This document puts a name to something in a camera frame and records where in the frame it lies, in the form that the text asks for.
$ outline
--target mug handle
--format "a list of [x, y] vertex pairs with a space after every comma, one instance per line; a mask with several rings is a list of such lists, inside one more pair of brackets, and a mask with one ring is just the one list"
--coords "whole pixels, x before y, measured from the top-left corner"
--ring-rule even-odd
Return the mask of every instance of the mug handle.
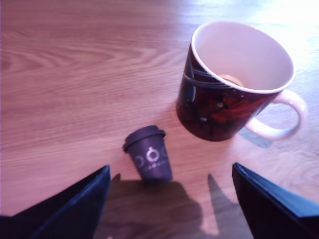
[[298, 123], [289, 129], [276, 129], [271, 128], [264, 123], [261, 123], [256, 118], [252, 118], [245, 127], [255, 134], [270, 139], [280, 140], [292, 137], [304, 124], [308, 114], [308, 108], [306, 102], [295, 92], [289, 90], [283, 90], [273, 101], [273, 104], [285, 104], [289, 105], [297, 112], [299, 120]]

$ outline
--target table surface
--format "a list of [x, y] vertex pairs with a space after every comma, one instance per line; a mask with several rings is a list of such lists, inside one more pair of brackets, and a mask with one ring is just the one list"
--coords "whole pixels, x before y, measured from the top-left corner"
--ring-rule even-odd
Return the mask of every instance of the table surface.
[[[101, 239], [252, 238], [232, 183], [236, 161], [319, 202], [316, 1], [4, 0], [1, 14], [2, 214], [105, 164], [114, 179]], [[175, 100], [192, 33], [220, 19], [256, 26], [291, 54], [288, 89], [309, 106], [295, 137], [270, 142], [242, 130], [209, 142], [179, 123]], [[259, 119], [286, 127], [297, 114], [276, 105]], [[157, 189], [141, 186], [122, 151], [129, 133], [150, 124], [167, 132], [174, 176]]]

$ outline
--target mug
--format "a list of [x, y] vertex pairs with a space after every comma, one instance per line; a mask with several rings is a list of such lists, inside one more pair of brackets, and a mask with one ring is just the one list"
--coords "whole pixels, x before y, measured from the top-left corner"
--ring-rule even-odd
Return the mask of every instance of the mug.
[[[286, 90], [294, 78], [286, 50], [266, 33], [242, 23], [216, 21], [192, 36], [177, 99], [177, 116], [194, 135], [223, 141], [246, 127], [270, 140], [293, 136], [303, 125], [307, 105]], [[298, 123], [269, 127], [255, 117], [269, 103], [291, 106]]]

